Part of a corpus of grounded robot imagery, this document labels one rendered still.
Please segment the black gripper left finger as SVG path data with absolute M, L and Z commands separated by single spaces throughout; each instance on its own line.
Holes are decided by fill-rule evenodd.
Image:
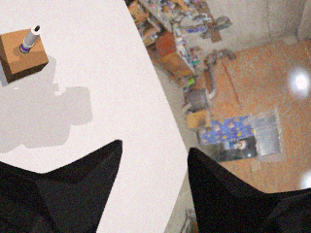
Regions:
M 46 219 L 53 233 L 96 233 L 121 166 L 122 140 L 38 174 L 0 162 L 0 194 Z

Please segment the tan wooden block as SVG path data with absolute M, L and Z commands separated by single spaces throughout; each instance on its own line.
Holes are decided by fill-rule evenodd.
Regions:
M 39 73 L 50 62 L 40 35 L 29 51 L 23 53 L 20 50 L 23 39 L 30 30 L 26 28 L 26 30 L 9 32 L 9 34 L 8 32 L 0 34 L 0 62 L 8 84 L 27 75 Z

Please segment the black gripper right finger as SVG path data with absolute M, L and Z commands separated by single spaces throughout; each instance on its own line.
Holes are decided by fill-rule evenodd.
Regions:
M 198 148 L 187 163 L 198 233 L 261 233 L 273 218 L 311 207 L 311 187 L 263 193 Z

